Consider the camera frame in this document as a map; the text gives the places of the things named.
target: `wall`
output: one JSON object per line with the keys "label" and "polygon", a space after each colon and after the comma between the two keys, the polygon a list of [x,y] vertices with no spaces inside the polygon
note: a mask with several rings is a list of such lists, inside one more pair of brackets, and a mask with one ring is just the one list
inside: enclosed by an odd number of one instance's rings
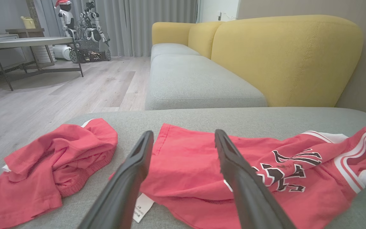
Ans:
{"label": "wall", "polygon": [[327,14],[356,23],[364,33],[362,55],[337,107],[366,112],[366,0],[242,0],[238,18]]}
{"label": "wall", "polygon": [[25,28],[20,16],[30,16],[26,0],[0,0],[0,32]]}
{"label": "wall", "polygon": [[217,11],[222,11],[221,21],[231,21],[237,18],[240,0],[199,0],[199,22],[218,21]]}

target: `red shirt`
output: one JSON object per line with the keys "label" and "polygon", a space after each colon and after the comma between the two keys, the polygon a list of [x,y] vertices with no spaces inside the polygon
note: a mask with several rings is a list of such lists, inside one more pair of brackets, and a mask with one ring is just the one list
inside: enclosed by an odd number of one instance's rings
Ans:
{"label": "red shirt", "polygon": [[[323,228],[366,187],[366,128],[350,138],[230,139],[299,229]],[[141,191],[193,228],[241,228],[223,180],[213,133],[164,124]]]}
{"label": "red shirt", "polygon": [[103,119],[83,128],[61,125],[5,158],[11,172],[0,175],[0,229],[19,225],[62,206],[107,165],[118,142]]}

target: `clothing tag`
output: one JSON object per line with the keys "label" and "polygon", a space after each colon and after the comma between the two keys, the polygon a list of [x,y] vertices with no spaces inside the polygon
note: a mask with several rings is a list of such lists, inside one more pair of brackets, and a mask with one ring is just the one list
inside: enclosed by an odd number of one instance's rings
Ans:
{"label": "clothing tag", "polygon": [[228,184],[228,182],[226,180],[224,180],[224,184],[226,184],[227,187],[230,189],[230,191],[233,192],[233,189],[231,188],[231,186]]}
{"label": "clothing tag", "polygon": [[145,214],[151,209],[154,201],[147,197],[145,194],[141,194],[138,199],[136,199],[135,209],[133,211],[133,219],[139,223]]}

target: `santa hat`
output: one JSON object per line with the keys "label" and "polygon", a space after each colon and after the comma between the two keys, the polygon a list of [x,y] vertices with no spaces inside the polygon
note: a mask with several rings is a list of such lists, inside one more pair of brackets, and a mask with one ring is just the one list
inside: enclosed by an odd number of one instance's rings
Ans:
{"label": "santa hat", "polygon": [[70,5],[70,4],[71,4],[71,2],[69,0],[57,0],[56,5],[55,5],[55,8],[58,5]]}

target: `floor plank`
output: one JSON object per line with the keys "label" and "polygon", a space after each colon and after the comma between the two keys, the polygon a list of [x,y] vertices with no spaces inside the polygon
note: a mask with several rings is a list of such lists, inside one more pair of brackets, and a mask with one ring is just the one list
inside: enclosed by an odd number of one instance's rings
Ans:
{"label": "floor plank", "polygon": [[[57,61],[50,68],[78,67]],[[10,91],[0,76],[0,168],[3,158],[75,116],[143,110],[150,58],[113,57],[81,64],[79,72],[45,73],[22,79],[9,73]]]}

